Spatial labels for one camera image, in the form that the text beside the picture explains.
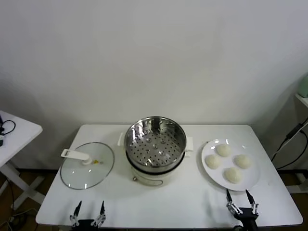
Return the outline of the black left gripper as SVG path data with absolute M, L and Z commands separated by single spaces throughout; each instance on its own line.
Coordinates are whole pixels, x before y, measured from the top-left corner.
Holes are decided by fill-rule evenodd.
M 78 220 L 79 211 L 82 205 L 82 201 L 80 201 L 75 208 L 72 215 L 70 215 L 70 221 L 72 226 L 76 226 L 77 231 L 96 231 L 96 227 L 101 226 L 105 222 L 105 207 L 104 201 L 102 202 L 102 206 L 100 209 L 100 213 L 98 217 L 93 219 L 80 219 Z

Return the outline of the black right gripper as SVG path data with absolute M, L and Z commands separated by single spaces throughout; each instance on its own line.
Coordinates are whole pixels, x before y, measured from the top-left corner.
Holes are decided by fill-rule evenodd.
M 253 196 L 248 190 L 245 190 L 245 192 L 251 205 L 251 208 L 239 208 L 237 205 L 235 205 L 228 189 L 226 189 L 226 207 L 232 214 L 235 214 L 234 217 L 242 223 L 244 231 L 257 231 L 258 226 L 256 223 L 256 219 L 258 218 L 259 204 L 255 202 Z

